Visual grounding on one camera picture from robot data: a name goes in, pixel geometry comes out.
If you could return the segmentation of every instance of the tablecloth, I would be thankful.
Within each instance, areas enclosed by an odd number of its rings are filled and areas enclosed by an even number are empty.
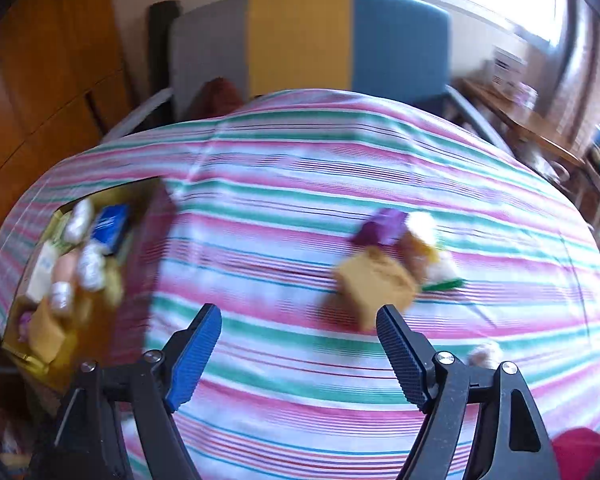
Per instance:
[[[59,205],[155,175],[178,214],[144,347],[161,348],[205,302],[223,316],[193,400],[175,414],[204,479],[396,476],[422,415],[375,333],[356,331],[331,275],[383,206],[430,212],[467,280],[420,294],[411,328],[460,358],[496,340],[551,435],[600,428],[600,254],[582,217],[462,128],[352,92],[278,92],[60,162],[0,231],[0,328]],[[476,414],[469,406],[450,476],[462,473]],[[145,478],[133,421],[124,429]]]

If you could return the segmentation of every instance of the pink small object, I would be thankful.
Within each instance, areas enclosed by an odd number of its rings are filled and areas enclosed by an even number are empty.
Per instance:
[[[406,218],[404,211],[383,207],[362,225],[351,241],[360,246],[394,245],[406,230]]]
[[[33,316],[33,312],[30,310],[23,312],[22,316],[20,316],[18,322],[18,341],[21,343],[29,341],[29,323],[31,321],[31,316]]]

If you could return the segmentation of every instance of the wooden wardrobe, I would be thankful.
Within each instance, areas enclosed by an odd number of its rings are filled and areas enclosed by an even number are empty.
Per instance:
[[[111,0],[16,0],[0,21],[0,226],[131,108]]]

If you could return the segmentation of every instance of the blue gripper pad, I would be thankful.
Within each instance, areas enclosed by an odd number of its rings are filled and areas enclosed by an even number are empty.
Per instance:
[[[376,330],[404,396],[428,413],[438,394],[432,362],[435,349],[421,333],[409,329],[393,305],[378,310]]]
[[[166,374],[167,393],[164,402],[171,413],[191,399],[221,330],[220,309],[214,304],[206,303],[189,328],[173,334],[164,346],[167,358],[170,353],[179,350],[174,356],[176,361]]]

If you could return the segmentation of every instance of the silver bolt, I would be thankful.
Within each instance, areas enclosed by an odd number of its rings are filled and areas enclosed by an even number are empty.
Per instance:
[[[80,365],[80,370],[88,374],[96,369],[96,363],[93,361],[85,361]]]
[[[515,375],[518,372],[518,367],[515,363],[512,363],[511,361],[504,361],[502,363],[502,370],[506,374]]]
[[[159,350],[148,350],[142,354],[142,358],[148,363],[157,363],[162,359],[162,352]]]
[[[456,360],[451,352],[438,352],[436,357],[438,358],[438,362],[443,365],[449,365]]]

